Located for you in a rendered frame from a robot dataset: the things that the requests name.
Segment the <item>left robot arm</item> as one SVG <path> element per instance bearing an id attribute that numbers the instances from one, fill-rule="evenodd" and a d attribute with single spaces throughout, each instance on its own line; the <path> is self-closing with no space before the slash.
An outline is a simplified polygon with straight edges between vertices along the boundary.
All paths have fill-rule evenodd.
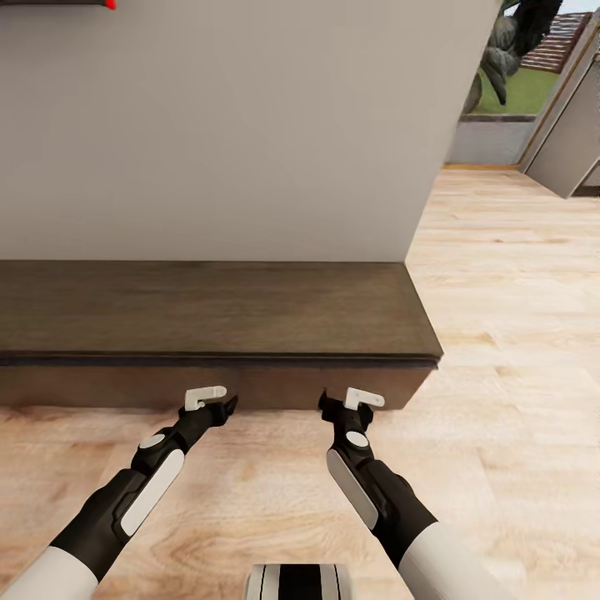
<path id="1" fill-rule="evenodd" d="M 179 421 L 138 445 L 129 469 L 98 489 L 81 512 L 20 575 L 0 600 L 88 600 L 124 546 L 134 537 L 182 471 L 184 454 L 213 427 L 221 427 L 237 409 L 238 395 L 221 398 L 224 386 L 186 391 Z"/>

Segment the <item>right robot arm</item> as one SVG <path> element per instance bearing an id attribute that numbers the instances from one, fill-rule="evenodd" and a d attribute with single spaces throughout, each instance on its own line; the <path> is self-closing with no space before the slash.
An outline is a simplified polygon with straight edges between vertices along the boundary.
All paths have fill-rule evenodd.
<path id="1" fill-rule="evenodd" d="M 381 395 L 350 387 L 343 401 L 324 391 L 318 410 L 335 429 L 328 471 L 414 600 L 518 600 L 417 499 L 405 477 L 374 459 L 365 432 L 371 408 L 383 404 Z"/>

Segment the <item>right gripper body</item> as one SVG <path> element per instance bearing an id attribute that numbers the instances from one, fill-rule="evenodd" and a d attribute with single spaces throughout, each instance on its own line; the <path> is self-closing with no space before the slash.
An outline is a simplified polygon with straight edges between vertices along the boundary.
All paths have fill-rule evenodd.
<path id="1" fill-rule="evenodd" d="M 321 412 L 322 419 L 333 423 L 335 429 L 336 424 L 344 418 L 352 418 L 356 420 L 363 428 L 364 432 L 368 429 L 368 424 L 372 420 L 372 409 L 367 406 L 358 405 L 357 411 L 344 407 L 343 401 L 328 397 L 325 400 L 323 410 Z"/>

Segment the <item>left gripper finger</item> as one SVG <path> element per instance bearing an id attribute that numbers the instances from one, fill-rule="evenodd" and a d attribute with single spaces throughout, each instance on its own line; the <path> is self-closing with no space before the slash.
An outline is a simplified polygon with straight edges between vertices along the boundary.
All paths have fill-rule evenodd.
<path id="1" fill-rule="evenodd" d="M 237 409 L 238 395 L 235 395 L 230 401 L 225 403 L 225 407 L 223 406 L 223 410 L 225 410 L 225 418 L 232 416 L 234 411 Z"/>

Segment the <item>robot trunk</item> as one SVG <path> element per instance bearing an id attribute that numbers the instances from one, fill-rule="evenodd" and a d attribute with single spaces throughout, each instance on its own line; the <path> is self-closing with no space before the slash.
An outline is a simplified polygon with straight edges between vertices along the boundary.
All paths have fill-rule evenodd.
<path id="1" fill-rule="evenodd" d="M 254 564 L 243 600 L 357 600 L 347 564 Z"/>

